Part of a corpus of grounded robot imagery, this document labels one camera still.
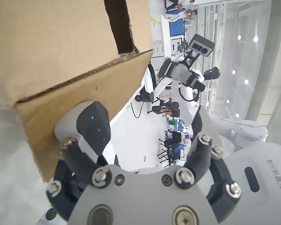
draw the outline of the corrugated cardboard edge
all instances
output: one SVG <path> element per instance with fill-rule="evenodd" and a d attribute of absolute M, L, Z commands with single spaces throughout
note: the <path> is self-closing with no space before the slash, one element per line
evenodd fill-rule
<path fill-rule="evenodd" d="M 57 164 L 56 122 L 84 101 L 100 101 L 112 119 L 140 87 L 153 50 L 142 52 L 129 61 L 86 76 L 29 102 L 16 106 L 34 161 L 44 182 L 49 182 Z"/>
<path fill-rule="evenodd" d="M 98 67 L 98 68 L 96 68 L 96 69 L 93 69 L 93 70 L 91 70 L 91 71 L 88 71 L 88 72 L 86 72 L 86 73 L 84 73 L 84 74 L 82 74 L 82 75 L 80 75 L 80 76 L 77 76 L 77 77 L 75 77 L 75 78 L 73 78 L 73 79 L 71 79 L 71 80 L 68 80 L 68 81 L 66 81 L 66 82 L 63 82 L 63 83 L 61 83 L 61 84 L 58 84 L 58 85 L 56 85 L 56 86 L 54 86 L 54 87 L 51 87 L 51 88 L 49 88 L 49 89 L 46 89 L 46 90 L 43 91 L 43 92 L 37 93 L 37 94 L 32 95 L 32 96 L 30 96 L 30 97 L 26 97 L 26 98 L 20 99 L 16 104 L 31 101 L 31 100 L 33 100 L 33 99 L 35 99 L 35 98 L 37 98 L 37 97 L 40 97 L 40 96 L 42 96 L 42 95 L 45 95 L 46 93 L 52 92 L 52 91 L 54 91 L 54 90 L 56 90 L 56 89 L 59 89 L 59 88 L 61 88 L 61 87 L 64 87 L 64 86 L 66 86 L 66 85 L 68 85 L 68 84 L 70 84 L 70 83 L 73 83 L 73 82 L 75 82 L 75 81 L 78 81 L 78 80 L 80 80 L 80 79 L 82 79 L 82 78 L 85 78 L 85 77 L 88 77 L 88 76 L 90 76 L 90 75 L 93 75 L 93 74 L 95 74 L 95 73 L 97 73 L 97 72 L 100 72 L 100 71 L 102 71 L 102 70 L 104 70 L 104 69 L 107 69 L 107 68 L 109 68 L 109 67 L 115 66 L 115 65 L 117 65 L 117 64 L 119 64 L 119 63 L 123 63 L 123 62 L 129 61 L 130 59 L 132 59 L 132 58 L 138 56 L 139 54 L 140 54 L 140 53 L 139 53 L 138 50 L 135 48 L 135 50 L 134 50 L 133 52 L 131 52 L 131 53 L 121 54 L 121 56 L 119 56 L 118 58 L 116 58 L 116 59 L 114 59 L 114 60 L 112 60 L 112 61 L 110 61 L 110 62 L 108 62 L 108 63 L 106 63 L 106 64 L 104 64 L 104 65 L 102 65 L 102 66 L 100 66 L 100 67 Z"/>

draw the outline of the humanoid robot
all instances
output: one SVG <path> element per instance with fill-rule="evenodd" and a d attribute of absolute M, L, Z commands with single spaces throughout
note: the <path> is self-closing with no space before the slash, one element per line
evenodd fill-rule
<path fill-rule="evenodd" d="M 213 49 L 201 37 L 192 43 Z M 190 101 L 192 89 L 205 88 L 198 74 L 182 63 L 164 73 L 194 131 L 184 166 L 126 172 L 111 165 L 108 112 L 84 102 L 55 127 L 63 159 L 47 188 L 53 208 L 70 225 L 281 224 L 281 146 L 250 145 L 223 158 L 211 117 Z"/>

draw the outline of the white ceiling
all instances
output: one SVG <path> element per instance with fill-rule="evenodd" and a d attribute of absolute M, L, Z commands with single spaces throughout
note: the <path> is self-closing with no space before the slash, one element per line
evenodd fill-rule
<path fill-rule="evenodd" d="M 226 20 L 221 42 L 221 77 L 216 89 L 217 105 L 214 112 L 226 118 L 235 118 L 238 113 L 239 119 L 245 119 L 263 57 L 271 1 L 231 3 L 225 6 L 225 10 L 221 6 L 218 11 L 219 18 L 225 11 Z M 257 42 L 253 41 L 255 36 L 259 38 Z"/>

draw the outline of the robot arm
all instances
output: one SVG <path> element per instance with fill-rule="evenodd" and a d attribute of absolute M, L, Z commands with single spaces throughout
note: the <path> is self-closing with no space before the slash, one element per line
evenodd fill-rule
<path fill-rule="evenodd" d="M 194 117 L 192 154 L 184 166 L 171 165 L 151 174 L 100 163 L 110 128 L 107 111 L 99 102 L 91 102 L 75 115 L 69 113 L 55 129 L 63 160 L 47 188 L 51 205 L 68 224 L 219 224 L 240 200 L 240 187 L 214 150 L 220 139 L 205 109 L 199 107 Z M 93 119 L 80 124 L 84 117 Z M 83 152 L 81 140 L 98 157 Z M 197 182 L 209 169 L 214 184 L 206 197 Z M 156 209 L 161 203 L 162 209 Z"/>

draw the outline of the white cabinet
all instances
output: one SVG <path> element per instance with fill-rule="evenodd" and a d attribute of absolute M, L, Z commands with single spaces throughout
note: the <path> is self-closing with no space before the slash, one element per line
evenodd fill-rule
<path fill-rule="evenodd" d="M 154 40 L 153 49 L 154 49 L 154 53 L 153 53 L 152 57 L 164 56 L 162 40 Z"/>

